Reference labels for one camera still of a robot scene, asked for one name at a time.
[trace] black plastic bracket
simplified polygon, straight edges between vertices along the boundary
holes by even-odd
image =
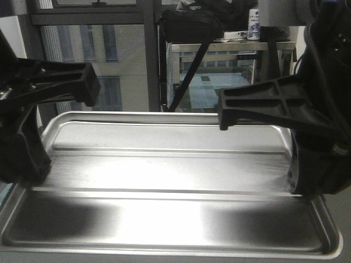
[[[38,133],[36,104],[76,100],[94,106],[100,85],[90,63],[12,61],[0,77],[0,179],[41,183],[51,161]]]
[[[296,75],[221,90],[218,114],[221,130],[241,119],[251,119],[327,138],[341,136],[333,121],[313,108],[304,82]]]

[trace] window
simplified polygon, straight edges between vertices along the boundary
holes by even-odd
[[[72,42],[70,36],[69,26],[58,26],[57,31],[59,34],[59,41],[61,46],[62,61],[73,62]]]
[[[91,25],[81,25],[82,47],[85,61],[95,61],[93,32]]]
[[[227,66],[227,62],[226,61],[217,61],[217,67],[226,67]]]
[[[207,67],[215,67],[216,66],[215,64],[216,63],[214,61],[208,61],[207,62]]]
[[[92,5],[92,3],[98,4],[98,0],[55,0],[56,5]],[[122,5],[122,4],[136,4],[136,0],[103,0],[101,1],[107,5]]]
[[[94,111],[122,111],[120,78],[99,78],[101,90]]]
[[[114,25],[103,25],[106,61],[117,61],[116,36]]]

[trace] brushed metal surface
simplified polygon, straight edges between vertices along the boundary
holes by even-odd
[[[287,191],[286,129],[220,131],[215,115],[68,113],[43,141],[52,170],[41,186],[14,186],[0,249],[295,259],[341,251],[323,198]]]

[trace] glass window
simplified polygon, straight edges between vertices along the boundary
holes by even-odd
[[[184,63],[184,71],[188,71],[190,66],[191,66],[192,62],[185,62]]]
[[[59,35],[61,53],[62,53],[62,61],[64,62],[72,62],[74,61],[73,50],[72,50],[72,42],[70,36],[70,29],[68,26],[58,26],[57,32]]]
[[[107,28],[108,33],[111,33],[111,28],[114,28],[115,54],[118,54],[118,61],[106,60],[104,25],[86,27],[69,25],[66,27],[71,37],[74,62],[84,62],[86,60],[86,53],[82,48],[84,37],[81,34],[81,29],[90,29],[92,37],[88,38],[94,40],[93,47],[90,50],[94,51],[95,56],[95,60],[91,62],[100,79],[101,93],[104,95],[99,97],[97,107],[87,107],[84,103],[80,104],[72,101],[60,102],[57,103],[58,112],[62,113],[69,110],[115,111],[122,109],[125,111],[148,111],[149,96],[144,25],[112,25]],[[63,61],[64,59],[61,55],[59,29],[60,26],[41,27],[45,53],[50,61]]]
[[[81,25],[82,47],[85,61],[95,60],[94,40],[91,25]]]
[[[57,5],[92,5],[98,3],[97,0],[54,0]],[[123,5],[123,4],[136,4],[136,0],[103,0],[101,1],[107,5]]]
[[[227,62],[226,61],[217,61],[217,67],[226,67]]]
[[[103,7],[103,6],[121,6],[136,5],[136,0],[36,0],[36,6],[40,9],[52,9],[54,7]]]
[[[114,25],[103,25],[106,61],[117,60],[117,47]]]
[[[122,111],[121,87],[118,77],[99,78],[101,90],[95,111]]]
[[[214,61],[208,61],[207,67],[215,67],[216,63]]]
[[[162,4],[178,4],[180,1],[179,0],[162,0]]]

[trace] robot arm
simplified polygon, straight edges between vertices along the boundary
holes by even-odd
[[[222,90],[220,128],[240,119],[292,130],[292,193],[337,193],[351,184],[351,11],[349,1],[322,1],[305,29],[296,75]]]

